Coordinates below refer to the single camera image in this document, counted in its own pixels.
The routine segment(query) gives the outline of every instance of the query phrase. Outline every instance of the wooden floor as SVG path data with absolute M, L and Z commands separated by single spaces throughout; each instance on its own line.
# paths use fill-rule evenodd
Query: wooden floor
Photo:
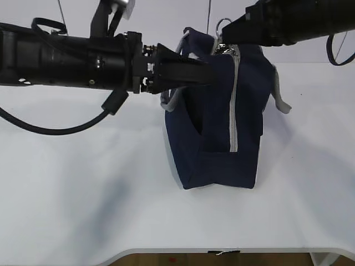
M 313 266 L 308 253 L 292 254 L 133 254 L 112 266 Z M 355 266 L 341 257 L 333 266 Z

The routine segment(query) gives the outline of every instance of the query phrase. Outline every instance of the white tabletop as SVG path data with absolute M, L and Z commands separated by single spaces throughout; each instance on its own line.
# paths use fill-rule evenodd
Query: white tabletop
M 204 23 L 186 21 L 199 30 Z M 184 191 L 157 96 L 132 95 L 117 116 L 73 136 L 0 120 L 0 265 L 107 265 L 134 252 L 207 250 L 312 249 L 355 259 L 355 65 L 278 68 L 293 109 L 284 116 L 272 100 L 266 108 L 254 190 Z M 39 126 L 67 127 L 98 114 L 107 94 L 1 87 L 0 106 Z

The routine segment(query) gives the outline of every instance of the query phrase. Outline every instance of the black robotic arm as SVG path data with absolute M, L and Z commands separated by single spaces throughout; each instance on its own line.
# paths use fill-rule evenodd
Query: black robotic arm
M 25 123 L 0 108 L 0 116 L 25 130 L 43 135 L 83 131 L 114 115 L 132 91 L 158 94 L 183 86 L 214 82 L 204 62 L 184 58 L 162 44 L 146 46 L 141 34 L 114 36 L 122 17 L 129 18 L 134 0 L 100 0 L 91 23 L 90 38 L 66 36 L 60 22 L 35 18 L 31 29 L 0 23 L 0 85 L 36 84 L 112 90 L 103 112 L 71 129 L 52 130 Z M 293 45 L 329 35 L 328 57 L 335 62 L 332 40 L 336 33 L 355 29 L 353 0 L 260 0 L 222 31 L 225 44 Z M 113 19 L 109 24 L 109 15 Z M 41 26 L 53 28 L 50 33 Z

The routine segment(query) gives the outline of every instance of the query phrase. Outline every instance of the zipper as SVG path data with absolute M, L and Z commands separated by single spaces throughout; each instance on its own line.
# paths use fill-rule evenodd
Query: zipper
M 238 128 L 237 117 L 235 112 L 236 98 L 237 98 L 237 83 L 238 71 L 240 64 L 240 51 L 238 45 L 229 45 L 229 47 L 222 53 L 232 56 L 234 61 L 234 84 L 229 103 L 229 133 L 230 133 L 230 152 L 238 152 Z

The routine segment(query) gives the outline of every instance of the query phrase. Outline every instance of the navy blue bag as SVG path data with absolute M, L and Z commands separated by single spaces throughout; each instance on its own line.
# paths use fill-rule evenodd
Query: navy blue bag
M 226 47 L 192 28 L 185 31 L 177 52 L 208 62 L 218 82 L 162 94 L 182 185 L 184 189 L 213 183 L 254 188 L 262 113 L 270 94 L 281 111 L 288 113 L 291 108 L 278 93 L 277 71 L 257 45 Z

